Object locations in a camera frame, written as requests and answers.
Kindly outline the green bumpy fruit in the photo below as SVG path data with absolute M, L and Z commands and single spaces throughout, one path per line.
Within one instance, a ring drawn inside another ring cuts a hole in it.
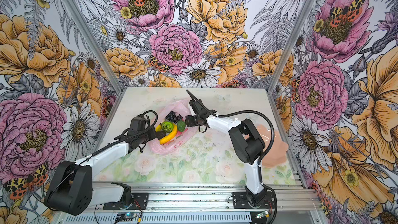
M 161 123 L 161 129 L 163 131 L 165 131 L 166 133 L 172 133 L 172 131 L 174 129 L 174 124 L 172 122 L 165 121 L 165 122 Z

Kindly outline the pink plastic bag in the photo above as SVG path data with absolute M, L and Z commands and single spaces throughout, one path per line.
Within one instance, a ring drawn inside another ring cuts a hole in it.
M 166 116 L 174 112 L 177 116 L 182 116 L 180 122 L 184 122 L 186 116 L 191 115 L 189 110 L 189 100 L 179 100 L 167 104 L 163 107 L 158 114 L 158 121 L 155 124 L 155 130 L 157 132 L 165 131 L 166 136 L 161 139 L 155 139 L 149 142 L 149 147 L 152 152 L 159 155 L 166 155 L 175 152 L 180 146 L 185 144 L 189 139 L 191 139 L 196 133 L 197 128 L 189 128 L 187 124 L 172 122 L 167 120 Z

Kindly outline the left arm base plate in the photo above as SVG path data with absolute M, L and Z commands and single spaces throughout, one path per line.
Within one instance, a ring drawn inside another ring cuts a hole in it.
M 105 203 L 103 210 L 145 210 L 148 204 L 149 193 L 133 192 L 123 196 L 118 202 Z

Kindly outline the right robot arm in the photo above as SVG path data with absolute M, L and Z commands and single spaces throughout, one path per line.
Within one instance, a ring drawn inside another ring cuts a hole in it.
M 267 187 L 262 180 L 262 159 L 270 151 L 275 139 L 275 130 L 270 119 L 264 114 L 254 110 L 243 110 L 235 113 L 221 115 L 215 110 L 209 110 L 200 99 L 187 91 L 191 97 L 189 101 L 190 115 L 186 116 L 187 127 L 204 127 L 214 129 L 229 135 L 237 157 L 244 163 L 246 175 L 246 197 L 249 206 L 260 207 L 267 196 Z M 269 125 L 271 138 L 266 145 L 254 123 L 246 118 L 238 120 L 233 118 L 242 114 L 254 114 L 262 117 Z

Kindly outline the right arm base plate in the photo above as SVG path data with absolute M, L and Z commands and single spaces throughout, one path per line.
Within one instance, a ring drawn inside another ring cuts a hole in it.
M 275 209 L 277 207 L 277 198 L 271 191 L 261 192 L 253 195 L 250 192 L 233 192 L 233 207 L 235 209 Z

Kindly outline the pink scalloped bowl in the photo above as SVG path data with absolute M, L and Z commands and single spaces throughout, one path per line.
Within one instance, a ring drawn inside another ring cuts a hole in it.
M 271 131 L 264 125 L 257 125 L 257 130 L 263 138 L 266 147 L 270 144 Z M 287 161 L 288 144 L 285 143 L 278 130 L 275 130 L 274 143 L 270 151 L 262 159 L 262 166 L 266 168 L 273 168 Z

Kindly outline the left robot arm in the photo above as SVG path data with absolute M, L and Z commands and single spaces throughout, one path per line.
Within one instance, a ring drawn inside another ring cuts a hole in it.
M 131 187 L 123 183 L 94 183 L 94 178 L 116 160 L 136 149 L 143 150 L 149 141 L 166 137 L 164 130 L 156 130 L 155 124 L 144 112 L 131 120 L 114 142 L 91 155 L 74 162 L 64 161 L 56 168 L 44 205 L 53 211 L 77 216 L 88 207 L 112 203 L 128 208 L 133 203 Z

